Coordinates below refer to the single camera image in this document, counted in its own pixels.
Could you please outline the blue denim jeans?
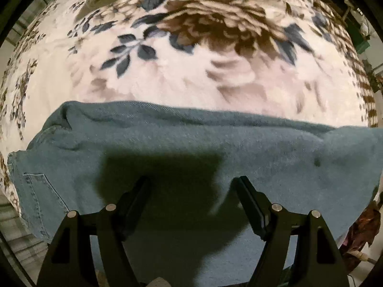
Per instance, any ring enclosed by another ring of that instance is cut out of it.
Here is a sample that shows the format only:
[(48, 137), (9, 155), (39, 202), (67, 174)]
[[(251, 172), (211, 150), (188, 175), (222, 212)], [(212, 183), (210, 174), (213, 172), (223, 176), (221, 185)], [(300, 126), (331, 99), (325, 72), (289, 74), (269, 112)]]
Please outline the blue denim jeans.
[(232, 187), (246, 176), (288, 210), (323, 213), (334, 237), (375, 195), (382, 130), (143, 102), (67, 102), (8, 155), (21, 215), (51, 241), (70, 210), (94, 213), (143, 186), (125, 251), (138, 279), (172, 286), (248, 281), (263, 244)]

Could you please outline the floral bed blanket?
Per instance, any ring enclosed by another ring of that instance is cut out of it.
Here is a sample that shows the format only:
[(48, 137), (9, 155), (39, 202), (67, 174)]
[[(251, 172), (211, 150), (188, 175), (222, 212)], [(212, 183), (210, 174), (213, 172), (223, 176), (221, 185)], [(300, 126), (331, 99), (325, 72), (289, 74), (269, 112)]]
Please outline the floral bed blanket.
[(364, 66), (322, 0), (52, 0), (1, 79), (1, 190), (15, 209), (8, 155), (71, 100), (378, 124)]

